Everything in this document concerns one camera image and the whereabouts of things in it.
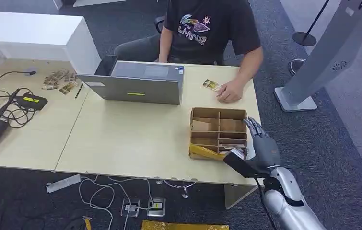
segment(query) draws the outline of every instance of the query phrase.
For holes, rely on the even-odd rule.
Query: stanchion base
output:
[[[284,112],[308,111],[308,110],[315,110],[318,108],[312,97],[306,98],[305,101],[301,102],[299,105],[289,104],[285,99],[284,94],[282,93],[282,89],[283,87],[275,88],[274,94]]]
[[[316,38],[310,34],[305,38],[306,33],[296,32],[292,35],[292,39],[302,46],[314,46],[316,45]]]
[[[302,67],[302,65],[305,63],[305,59],[297,58],[290,62],[290,65],[288,66],[288,69],[290,71],[291,75],[295,75],[296,72]]]

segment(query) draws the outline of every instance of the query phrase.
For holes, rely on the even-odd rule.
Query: person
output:
[[[244,54],[233,80],[218,92],[223,103],[238,101],[257,73],[263,50],[247,0],[168,0],[161,35],[119,45],[118,60],[213,64],[231,40],[236,55]]]

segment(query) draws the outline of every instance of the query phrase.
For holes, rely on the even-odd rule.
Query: pen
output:
[[[83,87],[83,83],[82,83],[82,85],[79,87],[79,90],[78,90],[78,92],[76,93],[75,99],[78,98],[78,95],[79,95],[79,93],[80,93],[81,90],[82,90],[82,87]]]

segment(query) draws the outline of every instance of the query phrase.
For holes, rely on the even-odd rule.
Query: person's hand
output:
[[[244,84],[237,80],[231,80],[222,85],[218,92],[218,100],[222,103],[232,103],[242,99]]]

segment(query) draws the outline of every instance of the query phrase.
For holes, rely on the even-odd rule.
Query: graphic print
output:
[[[190,17],[192,17],[192,15],[190,15],[190,14],[187,14],[187,15],[185,15],[184,17],[182,17],[182,19],[181,19],[181,24],[182,25],[184,25],[184,24],[192,24],[192,25],[194,25],[193,27],[194,27],[194,32],[196,32],[196,33],[202,33],[202,32],[205,32],[205,31],[209,31],[210,30],[210,28],[209,27],[207,27],[206,26],[206,24],[207,23],[209,23],[210,24],[210,22],[209,22],[209,17],[206,17],[205,19],[204,19],[204,24],[203,23],[200,23],[198,20],[196,20],[196,19],[189,19]]]
[[[191,14],[186,14],[184,17],[181,18],[181,21],[179,22],[181,25],[178,28],[178,33],[185,35],[191,41],[195,40],[199,44],[204,45],[208,38],[205,36],[199,36],[198,34],[194,34],[193,32],[202,33],[209,31],[210,28],[207,25],[210,24],[210,17],[205,17],[203,19],[203,23],[199,22],[199,20],[197,19],[190,19],[191,17]]]

